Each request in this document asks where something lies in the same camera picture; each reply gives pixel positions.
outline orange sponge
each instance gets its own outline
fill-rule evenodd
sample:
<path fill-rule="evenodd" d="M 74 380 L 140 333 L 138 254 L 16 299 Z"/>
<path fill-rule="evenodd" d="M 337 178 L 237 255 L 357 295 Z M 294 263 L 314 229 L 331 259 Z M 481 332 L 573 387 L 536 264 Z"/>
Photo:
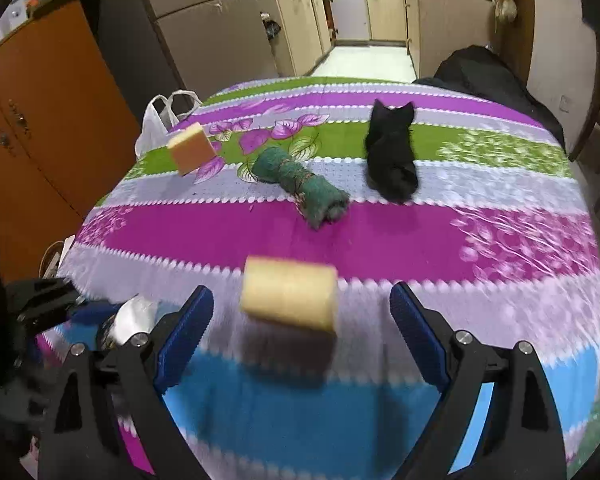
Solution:
<path fill-rule="evenodd" d="M 167 142 L 167 149 L 180 175 L 196 170 L 216 156 L 200 123 L 194 123 L 183 132 L 171 137 Z"/>

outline table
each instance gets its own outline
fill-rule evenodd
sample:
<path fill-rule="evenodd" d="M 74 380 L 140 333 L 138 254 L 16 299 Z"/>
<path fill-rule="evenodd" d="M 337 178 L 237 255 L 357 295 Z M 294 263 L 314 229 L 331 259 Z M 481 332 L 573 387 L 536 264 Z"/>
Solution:
<path fill-rule="evenodd" d="M 420 189 L 405 205 L 365 183 L 375 99 L 416 108 Z M 61 274 L 91 297 L 142 294 L 162 312 L 199 284 L 212 290 L 211 324 L 164 397 L 212 478 L 392 475 L 438 400 L 388 313 L 397 280 L 485 344 L 533 343 L 573 457 L 600 373 L 600 264 L 580 189 L 548 131 L 456 92 L 345 78 L 241 84 L 176 129 L 193 122 L 218 156 L 179 177 L 165 148 L 147 153 L 88 215 Z M 281 188 L 257 183 L 250 167 L 272 144 L 349 192 L 347 215 L 314 232 Z M 334 346 L 240 313 L 248 254 L 336 265 Z M 62 357 L 94 332 L 65 324 L 43 339 Z M 486 385 L 454 469 L 472 456 L 489 398 Z M 120 424 L 149 468 L 132 421 Z"/>

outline yellow sponge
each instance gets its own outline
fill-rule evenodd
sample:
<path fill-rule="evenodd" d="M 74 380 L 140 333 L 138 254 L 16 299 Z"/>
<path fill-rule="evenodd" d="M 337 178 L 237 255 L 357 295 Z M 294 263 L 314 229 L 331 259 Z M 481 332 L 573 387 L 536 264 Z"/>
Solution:
<path fill-rule="evenodd" d="M 335 267 L 249 256 L 240 308 L 253 317 L 334 332 Z"/>
<path fill-rule="evenodd" d="M 196 170 L 216 156 L 200 123 L 194 123 L 183 132 L 171 137 L 167 142 L 167 149 L 181 175 Z"/>

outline metal screw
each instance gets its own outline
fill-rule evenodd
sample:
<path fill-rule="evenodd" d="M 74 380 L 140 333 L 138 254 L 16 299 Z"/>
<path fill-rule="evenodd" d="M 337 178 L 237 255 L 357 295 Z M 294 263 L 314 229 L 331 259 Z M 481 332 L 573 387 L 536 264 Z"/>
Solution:
<path fill-rule="evenodd" d="M 147 344 L 147 342 L 149 341 L 149 336 L 144 332 L 138 332 L 137 334 L 131 336 L 130 341 L 133 346 L 140 348 L 141 346 Z"/>
<path fill-rule="evenodd" d="M 75 345 L 71 345 L 69 351 L 72 355 L 78 356 L 84 352 L 85 346 L 84 343 L 76 343 Z"/>
<path fill-rule="evenodd" d="M 534 352 L 534 348 L 529 341 L 520 341 L 518 343 L 518 350 L 523 354 L 529 355 Z"/>
<path fill-rule="evenodd" d="M 472 336 L 466 330 L 458 330 L 456 332 L 456 341 L 458 341 L 462 345 L 468 345 L 473 340 L 474 336 Z"/>

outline orange cabinet door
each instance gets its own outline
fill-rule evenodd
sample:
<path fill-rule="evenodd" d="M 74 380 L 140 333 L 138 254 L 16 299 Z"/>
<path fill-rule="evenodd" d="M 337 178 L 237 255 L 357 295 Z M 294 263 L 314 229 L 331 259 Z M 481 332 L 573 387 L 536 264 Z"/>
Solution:
<path fill-rule="evenodd" d="M 5 282 L 38 276 L 49 245 L 82 218 L 48 183 L 0 111 L 0 273 Z"/>
<path fill-rule="evenodd" d="M 135 163 L 138 123 L 78 0 L 27 23 L 0 46 L 0 108 L 26 152 L 82 216 Z"/>

